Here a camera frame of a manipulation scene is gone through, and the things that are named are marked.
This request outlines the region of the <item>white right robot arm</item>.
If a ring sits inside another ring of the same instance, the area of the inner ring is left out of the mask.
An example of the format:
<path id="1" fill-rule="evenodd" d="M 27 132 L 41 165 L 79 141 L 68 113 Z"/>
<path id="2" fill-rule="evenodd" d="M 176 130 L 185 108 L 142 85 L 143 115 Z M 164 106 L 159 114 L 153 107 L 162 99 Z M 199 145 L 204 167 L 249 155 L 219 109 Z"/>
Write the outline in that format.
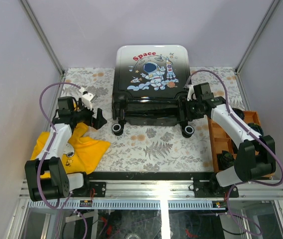
<path id="1" fill-rule="evenodd" d="M 221 196 L 229 186 L 275 172 L 274 139 L 269 135 L 262 136 L 249 127 L 223 97 L 214 96 L 208 83 L 188 86 L 185 108 L 188 120 L 207 116 L 224 130 L 237 147 L 234 164 L 215 173 L 209 180 L 207 187 L 212 195 Z"/>

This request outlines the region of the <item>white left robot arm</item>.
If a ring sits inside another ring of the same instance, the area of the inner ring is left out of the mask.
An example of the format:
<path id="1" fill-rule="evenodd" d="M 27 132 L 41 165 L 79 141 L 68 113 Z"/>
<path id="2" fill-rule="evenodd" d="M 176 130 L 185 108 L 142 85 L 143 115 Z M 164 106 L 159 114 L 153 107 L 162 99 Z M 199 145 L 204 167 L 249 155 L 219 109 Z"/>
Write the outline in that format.
<path id="1" fill-rule="evenodd" d="M 40 134 L 24 167 L 31 200 L 65 198 L 71 191 L 82 197 L 90 193 L 88 175 L 111 145 L 84 135 L 90 127 L 100 129 L 107 123 L 101 109 L 93 116 L 93 98 L 84 92 L 79 99 L 58 99 L 50 131 Z"/>

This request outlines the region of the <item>black suitcase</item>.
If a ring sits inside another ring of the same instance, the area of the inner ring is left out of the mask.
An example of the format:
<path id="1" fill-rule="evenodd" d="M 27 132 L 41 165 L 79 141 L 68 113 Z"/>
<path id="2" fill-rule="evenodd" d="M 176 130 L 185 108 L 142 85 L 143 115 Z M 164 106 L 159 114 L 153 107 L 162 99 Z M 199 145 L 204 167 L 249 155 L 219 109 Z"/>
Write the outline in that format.
<path id="1" fill-rule="evenodd" d="M 184 89 L 190 76 L 188 52 L 181 45 L 126 45 L 118 49 L 112 92 L 112 132 L 125 124 L 181 127 L 190 138 Z"/>

